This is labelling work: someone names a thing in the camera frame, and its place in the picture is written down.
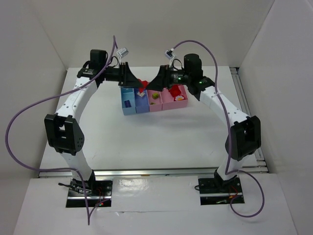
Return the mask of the yellow green lego block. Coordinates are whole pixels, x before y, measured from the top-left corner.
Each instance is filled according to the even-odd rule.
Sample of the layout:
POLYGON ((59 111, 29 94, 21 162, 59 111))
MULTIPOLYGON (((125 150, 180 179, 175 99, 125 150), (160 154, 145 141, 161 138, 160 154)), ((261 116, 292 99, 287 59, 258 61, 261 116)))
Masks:
POLYGON ((159 98, 159 94, 158 93, 153 93, 152 94, 152 98, 153 99, 158 99, 159 98))

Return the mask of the white lego brick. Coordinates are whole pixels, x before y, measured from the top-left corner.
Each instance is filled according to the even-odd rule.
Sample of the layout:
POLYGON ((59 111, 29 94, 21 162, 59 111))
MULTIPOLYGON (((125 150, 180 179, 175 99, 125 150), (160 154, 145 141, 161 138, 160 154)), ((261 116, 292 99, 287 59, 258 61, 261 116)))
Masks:
POLYGON ((144 97, 144 96, 145 96, 145 93, 144 93, 144 92, 137 92, 137 95, 138 95, 139 97, 144 97))

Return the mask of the red white lego piece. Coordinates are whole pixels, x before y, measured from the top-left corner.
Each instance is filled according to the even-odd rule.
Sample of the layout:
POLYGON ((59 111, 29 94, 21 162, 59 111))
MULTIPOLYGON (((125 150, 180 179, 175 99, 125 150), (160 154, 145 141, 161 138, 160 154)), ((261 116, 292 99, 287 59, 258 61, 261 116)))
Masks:
POLYGON ((174 101, 182 101, 185 100, 185 97, 183 95, 177 95, 174 97, 174 101))

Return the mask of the blue lego brick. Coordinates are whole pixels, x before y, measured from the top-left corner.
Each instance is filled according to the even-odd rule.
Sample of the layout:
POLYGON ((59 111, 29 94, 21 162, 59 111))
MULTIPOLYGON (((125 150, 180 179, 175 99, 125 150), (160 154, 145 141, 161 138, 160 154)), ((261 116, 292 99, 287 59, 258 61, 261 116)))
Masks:
POLYGON ((131 108, 131 107, 132 107, 132 105, 131 105, 130 100, 125 100, 124 101, 124 108, 131 108))

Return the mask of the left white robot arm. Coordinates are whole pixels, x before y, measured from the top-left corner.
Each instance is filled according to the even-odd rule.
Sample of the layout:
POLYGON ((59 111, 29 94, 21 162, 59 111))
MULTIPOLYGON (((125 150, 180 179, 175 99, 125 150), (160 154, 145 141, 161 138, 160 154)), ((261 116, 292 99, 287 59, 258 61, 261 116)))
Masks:
POLYGON ((66 161, 72 171, 74 188, 97 187, 94 171, 83 153, 85 136, 80 128, 81 115, 90 98, 104 81, 117 82, 120 87, 140 88, 141 82, 132 74, 129 64, 117 55, 118 66, 111 66, 105 50, 93 49, 90 60, 78 71, 74 92, 53 115, 44 119, 49 146, 53 147, 66 161))

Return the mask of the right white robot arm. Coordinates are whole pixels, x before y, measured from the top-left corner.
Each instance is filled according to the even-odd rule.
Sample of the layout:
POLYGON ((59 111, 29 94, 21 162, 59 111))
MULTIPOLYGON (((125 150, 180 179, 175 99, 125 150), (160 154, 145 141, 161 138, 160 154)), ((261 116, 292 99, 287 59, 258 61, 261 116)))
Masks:
POLYGON ((252 155, 261 146, 261 121, 238 109, 217 88, 216 82, 204 76, 202 61, 197 54, 184 56, 183 68, 175 70, 169 65, 160 66, 157 76, 146 89, 163 91, 175 85, 185 85, 191 95, 211 109, 226 125, 225 141, 227 158, 214 172, 215 187, 229 186, 242 168, 245 157, 252 155))

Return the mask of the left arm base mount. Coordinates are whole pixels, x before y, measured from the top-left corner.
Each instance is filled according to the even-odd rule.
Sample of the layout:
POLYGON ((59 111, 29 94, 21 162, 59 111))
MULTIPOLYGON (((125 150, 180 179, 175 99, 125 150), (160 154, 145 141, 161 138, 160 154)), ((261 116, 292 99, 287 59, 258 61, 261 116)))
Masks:
MULTIPOLYGON (((85 197, 81 185, 76 186, 74 181, 71 181, 69 184, 58 183, 58 185, 68 188, 66 208, 85 207, 85 197)), ((96 204, 99 204, 98 207, 111 207, 112 187, 112 180, 95 181, 95 187, 93 189, 87 187, 88 206, 93 208, 96 204)))

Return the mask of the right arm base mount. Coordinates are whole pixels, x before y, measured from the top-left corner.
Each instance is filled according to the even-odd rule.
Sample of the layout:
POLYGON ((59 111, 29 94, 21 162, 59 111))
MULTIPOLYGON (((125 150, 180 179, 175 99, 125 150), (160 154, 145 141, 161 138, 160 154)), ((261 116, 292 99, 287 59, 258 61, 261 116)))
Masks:
POLYGON ((204 205, 243 204, 245 202, 239 177, 230 184, 219 188, 213 178, 199 178, 194 189, 200 194, 200 203, 204 205))

